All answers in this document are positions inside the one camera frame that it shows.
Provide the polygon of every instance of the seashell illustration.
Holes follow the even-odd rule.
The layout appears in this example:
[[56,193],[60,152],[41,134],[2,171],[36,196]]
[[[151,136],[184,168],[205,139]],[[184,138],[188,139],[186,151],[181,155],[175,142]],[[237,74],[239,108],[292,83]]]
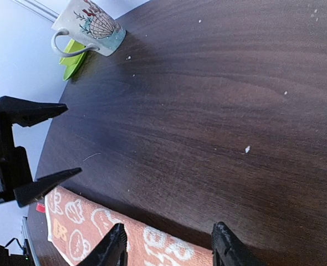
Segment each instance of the seashell illustration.
[[94,224],[94,226],[98,229],[101,237],[103,237],[109,232],[110,230],[109,223],[111,224],[121,223],[121,220],[113,219],[111,217],[110,211],[103,208],[95,209],[92,212],[91,221]]
[[158,249],[162,249],[165,247],[167,234],[147,226],[143,231],[144,241],[149,247],[154,247]]
[[79,262],[86,258],[91,250],[90,242],[84,239],[80,230],[74,230],[70,236],[69,253],[71,259]]
[[165,253],[171,254],[173,253],[177,259],[182,262],[190,260],[193,258],[195,254],[195,249],[193,246],[189,245],[187,242],[180,240],[176,237],[171,237],[174,243],[170,244],[169,247],[166,248]]
[[82,224],[85,221],[80,199],[74,202],[68,202],[65,206],[65,213],[66,216],[76,224]]
[[109,37],[120,29],[120,25],[106,13],[96,14],[90,23],[90,32],[95,39]]

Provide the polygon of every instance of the black clamp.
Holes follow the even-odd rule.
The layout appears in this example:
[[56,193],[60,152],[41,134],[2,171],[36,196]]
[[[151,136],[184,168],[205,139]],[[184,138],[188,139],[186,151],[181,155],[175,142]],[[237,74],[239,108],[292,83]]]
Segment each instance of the black clamp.
[[223,222],[212,232],[213,266],[267,266]]
[[33,126],[67,111],[65,104],[0,98],[0,203],[16,200],[20,207],[43,198],[61,182],[81,172],[74,168],[33,182],[24,147],[14,147],[12,125]]

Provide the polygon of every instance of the orange towel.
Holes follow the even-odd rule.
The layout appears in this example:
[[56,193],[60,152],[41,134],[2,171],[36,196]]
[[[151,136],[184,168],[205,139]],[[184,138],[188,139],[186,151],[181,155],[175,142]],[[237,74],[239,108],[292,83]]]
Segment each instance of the orange towel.
[[115,223],[128,236],[129,266],[211,266],[212,252],[189,244],[62,187],[45,197],[48,240],[72,266],[80,263]]

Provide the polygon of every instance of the white wall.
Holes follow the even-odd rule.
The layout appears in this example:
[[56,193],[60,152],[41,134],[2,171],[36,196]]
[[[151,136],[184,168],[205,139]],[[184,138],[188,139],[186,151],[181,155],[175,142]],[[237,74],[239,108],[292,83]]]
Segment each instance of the white wall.
[[[58,102],[66,85],[63,66],[50,47],[51,22],[10,0],[0,0],[0,96],[8,95],[41,102]],[[65,39],[59,40],[64,46]],[[14,126],[17,146],[27,149],[35,175],[50,121],[31,128]],[[15,202],[0,205],[0,244],[21,236],[22,216],[27,208]],[[11,252],[19,252],[17,244]]]
[[[58,14],[65,9],[70,0],[37,0]],[[132,9],[148,2],[148,0],[92,0],[114,19],[119,18]]]

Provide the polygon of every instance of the wood grain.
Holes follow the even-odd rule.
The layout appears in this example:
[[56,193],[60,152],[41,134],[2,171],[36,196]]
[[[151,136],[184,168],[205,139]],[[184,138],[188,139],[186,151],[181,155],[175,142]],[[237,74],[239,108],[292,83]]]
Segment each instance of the wood grain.
[[224,221],[269,265],[327,265],[327,0],[156,0],[119,22],[38,176],[80,166],[64,187],[174,236],[209,247]]

